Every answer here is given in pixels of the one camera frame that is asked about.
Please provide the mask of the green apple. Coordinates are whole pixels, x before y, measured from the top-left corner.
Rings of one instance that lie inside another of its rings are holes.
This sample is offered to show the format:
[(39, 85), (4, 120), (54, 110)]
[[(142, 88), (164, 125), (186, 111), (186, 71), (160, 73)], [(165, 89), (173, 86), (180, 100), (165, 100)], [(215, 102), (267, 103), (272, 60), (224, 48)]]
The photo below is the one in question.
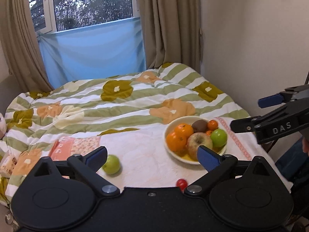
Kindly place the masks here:
[(227, 143), (227, 134), (222, 129), (216, 129), (210, 136), (213, 146), (216, 148), (224, 147)]
[(121, 169), (121, 162), (117, 156), (110, 154), (107, 156), (107, 160), (103, 164), (102, 169), (108, 175), (116, 174)]

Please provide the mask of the small tangerine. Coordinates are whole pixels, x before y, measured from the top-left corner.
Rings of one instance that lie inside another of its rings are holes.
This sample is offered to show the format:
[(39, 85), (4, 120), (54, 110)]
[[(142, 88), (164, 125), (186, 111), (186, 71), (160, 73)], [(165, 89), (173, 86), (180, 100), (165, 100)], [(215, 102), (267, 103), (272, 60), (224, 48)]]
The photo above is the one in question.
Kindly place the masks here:
[(210, 120), (207, 123), (207, 128), (209, 131), (215, 131), (216, 129), (218, 129), (218, 122), (215, 120)]

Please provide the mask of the red round tomato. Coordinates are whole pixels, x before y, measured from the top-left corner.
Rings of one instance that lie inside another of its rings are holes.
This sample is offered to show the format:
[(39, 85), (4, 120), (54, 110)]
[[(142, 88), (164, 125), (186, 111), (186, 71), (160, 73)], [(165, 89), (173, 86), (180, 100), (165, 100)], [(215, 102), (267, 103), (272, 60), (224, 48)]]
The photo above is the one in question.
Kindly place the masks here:
[(188, 182), (185, 179), (178, 179), (176, 186), (183, 192), (187, 188)]

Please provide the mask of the large orange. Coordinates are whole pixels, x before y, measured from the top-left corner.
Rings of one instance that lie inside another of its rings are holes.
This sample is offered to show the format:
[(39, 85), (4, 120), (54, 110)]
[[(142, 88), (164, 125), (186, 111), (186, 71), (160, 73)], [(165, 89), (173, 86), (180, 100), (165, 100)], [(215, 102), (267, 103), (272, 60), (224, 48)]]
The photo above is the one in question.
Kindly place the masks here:
[(172, 152), (182, 152), (186, 149), (186, 139), (174, 131), (167, 135), (166, 144)]

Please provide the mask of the red oval tomato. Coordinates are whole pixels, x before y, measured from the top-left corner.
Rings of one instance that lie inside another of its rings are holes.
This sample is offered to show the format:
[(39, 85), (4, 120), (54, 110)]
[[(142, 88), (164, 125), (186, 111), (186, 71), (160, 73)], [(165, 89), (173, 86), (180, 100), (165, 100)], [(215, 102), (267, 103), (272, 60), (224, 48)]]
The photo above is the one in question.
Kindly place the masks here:
[(211, 130), (208, 130), (207, 132), (206, 132), (206, 135), (208, 135), (208, 136), (210, 136), (212, 134), (212, 131)]

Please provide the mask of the dark blue garment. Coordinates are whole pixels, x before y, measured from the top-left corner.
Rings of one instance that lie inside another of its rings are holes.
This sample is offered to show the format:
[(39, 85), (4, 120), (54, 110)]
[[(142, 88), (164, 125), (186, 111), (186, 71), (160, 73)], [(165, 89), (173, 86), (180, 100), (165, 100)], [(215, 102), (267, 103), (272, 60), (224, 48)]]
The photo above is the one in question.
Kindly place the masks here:
[(308, 180), (308, 141), (299, 139), (275, 165), (290, 182)]

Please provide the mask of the brown kiwi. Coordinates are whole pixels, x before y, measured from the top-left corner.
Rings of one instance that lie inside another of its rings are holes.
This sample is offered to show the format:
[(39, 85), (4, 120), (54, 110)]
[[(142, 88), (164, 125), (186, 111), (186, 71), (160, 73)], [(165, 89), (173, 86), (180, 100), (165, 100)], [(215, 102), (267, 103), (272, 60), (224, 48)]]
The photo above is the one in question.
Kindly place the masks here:
[(194, 133), (208, 131), (208, 122), (204, 119), (195, 121), (191, 126), (193, 128)]

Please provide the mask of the orange in bowl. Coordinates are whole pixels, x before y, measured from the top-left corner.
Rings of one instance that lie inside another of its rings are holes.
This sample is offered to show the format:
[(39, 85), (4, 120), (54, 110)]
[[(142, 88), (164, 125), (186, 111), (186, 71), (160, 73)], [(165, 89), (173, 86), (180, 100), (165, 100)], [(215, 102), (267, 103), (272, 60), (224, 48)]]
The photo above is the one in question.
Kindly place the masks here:
[(188, 139), (192, 134), (194, 134), (194, 129), (189, 124), (181, 123), (175, 127), (174, 132), (180, 136), (183, 136), (185, 139)]

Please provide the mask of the cream oval bowl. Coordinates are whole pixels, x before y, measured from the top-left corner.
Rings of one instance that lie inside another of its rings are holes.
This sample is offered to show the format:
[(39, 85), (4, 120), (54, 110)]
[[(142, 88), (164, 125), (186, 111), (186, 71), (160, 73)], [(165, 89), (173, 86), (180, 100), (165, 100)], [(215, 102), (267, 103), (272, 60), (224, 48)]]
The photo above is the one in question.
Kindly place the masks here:
[(219, 155), (227, 146), (227, 133), (215, 120), (185, 116), (173, 120), (163, 134), (165, 148), (175, 159), (190, 165), (198, 165), (197, 149), (205, 145)]

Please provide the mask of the striped floral quilt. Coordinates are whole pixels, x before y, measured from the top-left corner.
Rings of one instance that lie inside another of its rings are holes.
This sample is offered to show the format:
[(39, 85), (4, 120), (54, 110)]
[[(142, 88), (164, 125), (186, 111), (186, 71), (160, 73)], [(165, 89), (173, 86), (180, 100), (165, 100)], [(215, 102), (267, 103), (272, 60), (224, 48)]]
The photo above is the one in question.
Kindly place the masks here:
[(165, 63), (141, 73), (68, 82), (48, 93), (19, 94), (4, 114), (1, 155), (39, 158), (66, 137), (93, 143), (184, 116), (239, 119), (248, 113), (194, 69)]

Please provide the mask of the pink plush toy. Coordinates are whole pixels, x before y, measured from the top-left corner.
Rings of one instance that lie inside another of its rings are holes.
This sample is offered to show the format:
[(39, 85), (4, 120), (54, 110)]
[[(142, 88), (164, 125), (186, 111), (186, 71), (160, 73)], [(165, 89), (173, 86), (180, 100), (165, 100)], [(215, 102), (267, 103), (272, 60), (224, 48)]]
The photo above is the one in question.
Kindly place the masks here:
[(2, 139), (7, 132), (7, 124), (4, 116), (0, 113), (0, 139)]

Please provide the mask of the beige curtain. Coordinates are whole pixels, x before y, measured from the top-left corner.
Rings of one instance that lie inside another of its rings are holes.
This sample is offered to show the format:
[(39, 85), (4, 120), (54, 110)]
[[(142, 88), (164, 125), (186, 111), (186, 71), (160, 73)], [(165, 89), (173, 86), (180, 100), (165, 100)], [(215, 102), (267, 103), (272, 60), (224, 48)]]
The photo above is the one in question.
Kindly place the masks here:
[(200, 0), (137, 0), (148, 69), (179, 62), (201, 69)]
[(28, 0), (1, 0), (1, 43), (9, 72), (24, 92), (53, 90), (43, 64)]

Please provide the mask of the blue window cloth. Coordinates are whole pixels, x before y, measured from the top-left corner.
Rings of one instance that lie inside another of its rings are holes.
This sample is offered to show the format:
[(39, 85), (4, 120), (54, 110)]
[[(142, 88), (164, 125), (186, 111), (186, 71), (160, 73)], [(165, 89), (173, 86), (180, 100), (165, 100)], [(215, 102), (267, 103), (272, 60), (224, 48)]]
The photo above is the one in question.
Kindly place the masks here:
[(140, 18), (38, 36), (50, 84), (108, 78), (146, 70)]

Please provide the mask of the beige left curtain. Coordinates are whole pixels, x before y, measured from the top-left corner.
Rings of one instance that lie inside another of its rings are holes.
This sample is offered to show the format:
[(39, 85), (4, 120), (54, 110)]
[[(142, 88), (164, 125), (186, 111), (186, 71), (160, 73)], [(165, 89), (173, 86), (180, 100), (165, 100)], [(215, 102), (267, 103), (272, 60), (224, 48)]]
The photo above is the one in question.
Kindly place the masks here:
[(43, 64), (28, 0), (1, 0), (1, 43), (9, 72), (24, 92), (53, 90)]

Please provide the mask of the window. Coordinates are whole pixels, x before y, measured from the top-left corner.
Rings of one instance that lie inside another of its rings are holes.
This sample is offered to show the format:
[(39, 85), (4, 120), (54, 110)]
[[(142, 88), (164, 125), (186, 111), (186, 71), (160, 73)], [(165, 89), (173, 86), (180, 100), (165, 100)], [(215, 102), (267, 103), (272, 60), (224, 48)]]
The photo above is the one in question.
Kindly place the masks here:
[(28, 0), (36, 34), (139, 16), (137, 0)]

